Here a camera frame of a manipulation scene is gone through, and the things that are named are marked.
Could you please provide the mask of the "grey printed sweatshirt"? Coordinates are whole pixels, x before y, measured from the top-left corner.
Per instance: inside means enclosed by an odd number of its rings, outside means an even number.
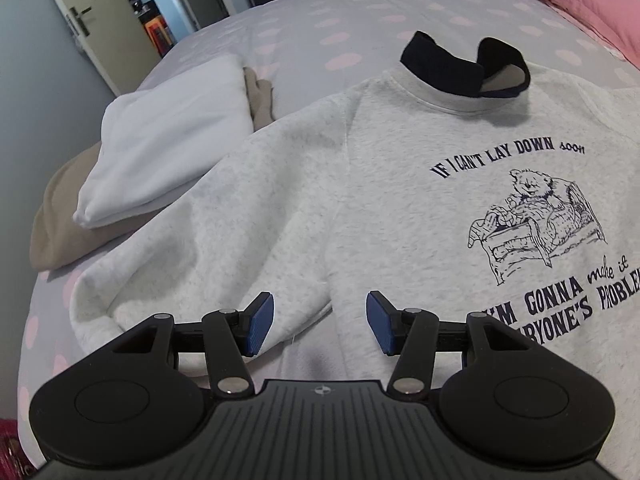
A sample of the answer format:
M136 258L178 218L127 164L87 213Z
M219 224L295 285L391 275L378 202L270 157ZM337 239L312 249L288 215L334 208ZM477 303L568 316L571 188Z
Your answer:
M444 321L485 312L597 377L602 464L639 474L639 91L475 62L424 34L381 76L250 136L81 275L85 352L157 312L194 322L260 292L259 380L388 379L373 289Z

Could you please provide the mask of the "white folded garment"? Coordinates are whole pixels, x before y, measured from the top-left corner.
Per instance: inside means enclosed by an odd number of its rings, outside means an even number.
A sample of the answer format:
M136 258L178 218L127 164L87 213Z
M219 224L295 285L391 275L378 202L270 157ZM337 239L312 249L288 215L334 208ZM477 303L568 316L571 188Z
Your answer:
M164 208L254 132L241 59L226 54L107 107L73 219L84 229Z

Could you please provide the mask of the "beige folded garment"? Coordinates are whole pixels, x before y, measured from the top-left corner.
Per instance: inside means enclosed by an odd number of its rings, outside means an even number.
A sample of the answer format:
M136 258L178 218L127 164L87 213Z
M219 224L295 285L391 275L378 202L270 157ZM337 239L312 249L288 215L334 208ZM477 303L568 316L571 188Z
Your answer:
M249 67L243 72L255 132L273 121L272 85ZM34 269L53 271L67 266L111 240L140 229L163 209L94 229L78 226L73 219L78 193L96 166L100 148L101 140L66 162L48 183L30 238L29 259Z

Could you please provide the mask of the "polka dot bed sheet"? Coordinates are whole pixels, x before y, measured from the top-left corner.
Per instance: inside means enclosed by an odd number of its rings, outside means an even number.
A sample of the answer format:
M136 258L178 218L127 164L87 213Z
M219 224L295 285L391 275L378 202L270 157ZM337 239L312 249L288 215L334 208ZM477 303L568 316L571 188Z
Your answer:
M273 83L276 122L392 70L420 33L466 62L475 62L478 46L491 38L517 50L525 66L575 75L602 88L639 91L632 66L537 0L273 1L182 40L146 78L145 87L232 52ZM37 278L18 378L18 434L36 464L43 457L28 421L32 396L87 353L70 324L75 285L123 242Z

